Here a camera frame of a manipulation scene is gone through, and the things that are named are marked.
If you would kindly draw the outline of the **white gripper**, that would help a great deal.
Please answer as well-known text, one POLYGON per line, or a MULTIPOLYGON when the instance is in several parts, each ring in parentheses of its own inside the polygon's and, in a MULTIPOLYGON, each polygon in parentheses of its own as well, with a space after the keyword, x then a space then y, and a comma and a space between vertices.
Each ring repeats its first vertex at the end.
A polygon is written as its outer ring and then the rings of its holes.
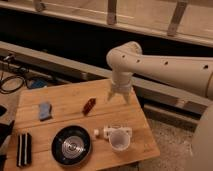
POLYGON ((132 88, 132 73, 112 72, 111 91, 108 92, 107 101, 110 101, 115 93, 124 93, 124 99, 127 104, 130 103, 130 91, 132 88))

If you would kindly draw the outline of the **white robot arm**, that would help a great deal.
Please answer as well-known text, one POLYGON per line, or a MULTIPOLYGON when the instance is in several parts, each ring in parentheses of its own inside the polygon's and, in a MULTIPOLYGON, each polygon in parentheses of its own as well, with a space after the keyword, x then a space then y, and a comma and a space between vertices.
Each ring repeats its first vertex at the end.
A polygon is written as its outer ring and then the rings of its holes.
POLYGON ((139 74, 211 101, 195 130, 184 171, 213 171, 213 58, 144 55, 130 41, 112 48, 106 61, 112 69, 108 99, 119 93, 129 102, 132 76, 139 74))

